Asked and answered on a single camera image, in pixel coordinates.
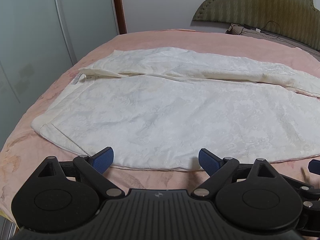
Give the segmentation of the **white cream pants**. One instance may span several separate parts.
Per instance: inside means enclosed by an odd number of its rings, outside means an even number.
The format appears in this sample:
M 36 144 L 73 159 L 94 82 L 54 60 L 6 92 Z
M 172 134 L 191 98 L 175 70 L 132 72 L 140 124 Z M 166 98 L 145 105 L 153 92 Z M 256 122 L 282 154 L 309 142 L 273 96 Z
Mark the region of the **white cream pants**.
M 32 128 L 124 168 L 193 169 L 202 148 L 250 163 L 319 155 L 319 78 L 284 64 L 174 47 L 81 68 Z

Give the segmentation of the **olive green padded headboard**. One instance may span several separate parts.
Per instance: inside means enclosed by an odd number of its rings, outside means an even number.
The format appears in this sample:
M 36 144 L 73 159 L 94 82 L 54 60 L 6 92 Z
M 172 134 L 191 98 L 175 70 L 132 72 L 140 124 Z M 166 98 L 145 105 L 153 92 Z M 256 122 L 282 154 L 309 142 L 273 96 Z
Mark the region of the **olive green padded headboard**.
M 193 21 L 248 25 L 319 50 L 319 10 L 313 0 L 205 0 Z

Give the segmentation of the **brown wooden door frame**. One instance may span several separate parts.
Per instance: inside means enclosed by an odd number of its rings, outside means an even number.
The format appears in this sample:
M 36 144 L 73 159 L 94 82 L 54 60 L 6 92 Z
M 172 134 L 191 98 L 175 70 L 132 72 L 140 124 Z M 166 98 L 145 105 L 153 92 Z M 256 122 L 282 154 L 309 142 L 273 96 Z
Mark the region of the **brown wooden door frame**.
M 117 24 L 119 33 L 127 34 L 126 22 L 125 22 L 125 15 L 123 9 L 123 2 L 122 0 L 113 0 L 114 1 L 114 8 L 116 12 Z

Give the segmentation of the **pale green wardrobe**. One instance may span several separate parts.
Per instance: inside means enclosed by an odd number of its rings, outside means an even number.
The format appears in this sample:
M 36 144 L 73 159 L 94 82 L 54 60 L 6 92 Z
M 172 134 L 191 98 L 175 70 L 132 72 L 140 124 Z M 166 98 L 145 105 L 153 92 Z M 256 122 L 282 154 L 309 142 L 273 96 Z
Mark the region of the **pale green wardrobe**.
M 1 143 L 52 83 L 117 34 L 113 0 L 1 0 Z

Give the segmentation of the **grey brown pillow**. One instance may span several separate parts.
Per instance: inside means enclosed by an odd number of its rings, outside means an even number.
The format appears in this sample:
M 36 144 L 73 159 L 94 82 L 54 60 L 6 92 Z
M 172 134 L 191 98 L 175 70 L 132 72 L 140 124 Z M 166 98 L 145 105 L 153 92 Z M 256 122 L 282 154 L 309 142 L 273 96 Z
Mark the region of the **grey brown pillow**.
M 234 23 L 231 23 L 229 28 L 226 30 L 226 33 L 231 35 L 247 36 L 247 37 L 253 37 L 253 38 L 267 40 L 271 42 L 276 42 L 278 44 L 282 44 L 290 48 L 299 48 L 309 53 L 317 61 L 319 61 L 319 51 L 311 48 L 310 46 L 307 46 L 302 42 L 295 41 L 291 38 L 287 38 L 279 34 L 274 34 L 268 31 L 260 30 L 258 28 L 253 28 L 248 25 L 239 25 Z

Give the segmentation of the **pink floral bed blanket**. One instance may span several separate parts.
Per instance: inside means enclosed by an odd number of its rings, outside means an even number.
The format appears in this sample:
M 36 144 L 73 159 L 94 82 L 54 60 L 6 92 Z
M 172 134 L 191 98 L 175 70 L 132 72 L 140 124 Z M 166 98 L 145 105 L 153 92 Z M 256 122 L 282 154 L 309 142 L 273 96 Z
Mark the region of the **pink floral bed blanket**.
M 206 178 L 206 148 L 266 158 L 319 185 L 319 62 L 299 48 L 189 30 L 120 35 L 65 72 L 27 110 L 1 150 L 1 215 L 45 157 L 110 146 L 105 176 L 124 190 L 188 189 Z

